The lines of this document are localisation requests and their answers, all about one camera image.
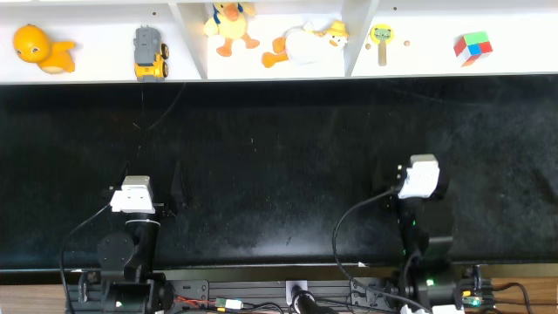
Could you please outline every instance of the toy vehicle wheel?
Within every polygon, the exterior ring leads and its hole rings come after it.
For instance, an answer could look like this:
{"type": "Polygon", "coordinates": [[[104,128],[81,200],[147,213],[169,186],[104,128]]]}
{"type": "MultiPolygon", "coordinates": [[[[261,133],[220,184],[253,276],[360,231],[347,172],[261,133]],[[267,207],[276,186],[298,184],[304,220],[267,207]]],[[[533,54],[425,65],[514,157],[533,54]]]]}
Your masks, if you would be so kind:
{"type": "Polygon", "coordinates": [[[168,65],[167,62],[163,62],[163,78],[168,76],[168,65]]]}
{"type": "Polygon", "coordinates": [[[165,60],[168,59],[168,46],[166,44],[160,45],[160,53],[165,60]]]}

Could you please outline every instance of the toy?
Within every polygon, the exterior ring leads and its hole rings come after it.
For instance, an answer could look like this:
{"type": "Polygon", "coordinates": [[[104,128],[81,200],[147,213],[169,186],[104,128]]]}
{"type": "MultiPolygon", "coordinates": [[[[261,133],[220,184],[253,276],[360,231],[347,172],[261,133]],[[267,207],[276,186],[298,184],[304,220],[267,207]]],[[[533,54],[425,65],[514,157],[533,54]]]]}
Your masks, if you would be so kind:
{"type": "Polygon", "coordinates": [[[152,27],[140,27],[133,40],[136,77],[140,82],[160,82],[168,76],[168,46],[152,27]]]}
{"type": "Polygon", "coordinates": [[[299,65],[315,63],[336,56],[347,44],[349,33],[345,24],[334,21],[327,31],[314,31],[312,23],[303,28],[287,31],[284,37],[273,41],[273,52],[262,56],[263,66],[272,67],[277,62],[291,61],[299,65]]]}
{"type": "Polygon", "coordinates": [[[242,39],[246,48],[254,49],[260,42],[252,39],[248,33],[248,20],[243,13],[253,17],[255,8],[250,3],[213,3],[214,14],[206,22],[203,32],[208,36],[219,33],[225,38],[225,44],[217,48],[217,53],[223,57],[230,57],[233,52],[233,42],[242,39]]]}
{"type": "MultiPolygon", "coordinates": [[[[367,40],[371,39],[374,44],[378,45],[378,64],[380,66],[387,65],[387,49],[386,46],[393,40],[395,33],[393,29],[386,24],[378,24],[372,26],[372,31],[367,40]]],[[[366,49],[370,49],[372,45],[366,44],[366,49]]]]}
{"type": "Polygon", "coordinates": [[[485,31],[459,37],[453,49],[461,66],[472,65],[476,59],[487,57],[492,52],[492,46],[485,31]]]}
{"type": "Polygon", "coordinates": [[[49,74],[74,72],[76,65],[68,51],[75,47],[71,41],[52,42],[43,30],[31,24],[20,28],[14,35],[17,56],[25,62],[37,64],[49,74]]]}

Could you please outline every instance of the black table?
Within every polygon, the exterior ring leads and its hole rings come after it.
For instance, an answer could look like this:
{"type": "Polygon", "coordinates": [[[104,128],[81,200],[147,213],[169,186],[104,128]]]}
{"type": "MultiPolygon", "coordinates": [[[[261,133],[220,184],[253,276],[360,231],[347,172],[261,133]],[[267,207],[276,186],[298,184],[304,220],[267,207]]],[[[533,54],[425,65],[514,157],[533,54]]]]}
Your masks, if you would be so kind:
{"type": "MultiPolygon", "coordinates": [[[[104,205],[127,160],[160,188],[184,167],[189,207],[163,222],[158,269],[332,263],[334,222],[371,196],[379,170],[422,153],[451,175],[454,261],[554,262],[557,82],[191,83],[163,119],[183,84],[3,86],[0,269],[57,268],[63,236],[104,205]]],[[[68,267],[96,266],[120,223],[105,213],[83,229],[68,267]]],[[[346,262],[401,261],[395,215],[359,210],[338,248],[346,262]]]]}

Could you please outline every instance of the colorful cube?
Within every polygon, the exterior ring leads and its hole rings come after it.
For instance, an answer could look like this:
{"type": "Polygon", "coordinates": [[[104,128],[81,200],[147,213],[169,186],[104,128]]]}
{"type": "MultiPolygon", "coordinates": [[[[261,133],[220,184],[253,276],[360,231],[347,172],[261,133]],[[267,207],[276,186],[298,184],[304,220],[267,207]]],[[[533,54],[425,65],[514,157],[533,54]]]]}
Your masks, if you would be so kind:
{"type": "Polygon", "coordinates": [[[492,46],[485,31],[461,36],[453,49],[461,66],[472,65],[476,59],[485,58],[492,52],[492,46]]]}

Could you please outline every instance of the yellow plush duck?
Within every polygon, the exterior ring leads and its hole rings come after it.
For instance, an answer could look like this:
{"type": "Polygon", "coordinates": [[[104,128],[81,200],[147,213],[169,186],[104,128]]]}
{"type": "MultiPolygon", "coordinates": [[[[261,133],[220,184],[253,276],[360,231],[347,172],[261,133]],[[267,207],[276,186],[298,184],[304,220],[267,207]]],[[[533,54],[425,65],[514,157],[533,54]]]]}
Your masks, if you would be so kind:
{"type": "Polygon", "coordinates": [[[49,74],[74,72],[76,66],[68,50],[75,47],[76,44],[70,41],[52,42],[44,31],[31,24],[20,28],[14,35],[17,55],[49,74]]]}
{"type": "Polygon", "coordinates": [[[263,66],[290,61],[298,65],[321,62],[336,56],[347,44],[349,33],[345,24],[334,21],[327,31],[314,31],[312,23],[287,31],[273,41],[273,52],[262,56],[263,66]]]}
{"type": "Polygon", "coordinates": [[[253,49],[260,45],[260,42],[252,39],[248,33],[248,20],[244,13],[253,17],[255,8],[250,3],[213,3],[214,15],[209,18],[203,27],[203,31],[208,36],[219,33],[225,38],[225,44],[217,48],[217,53],[223,57],[230,57],[233,52],[233,42],[242,39],[246,43],[246,48],[253,49]]]}

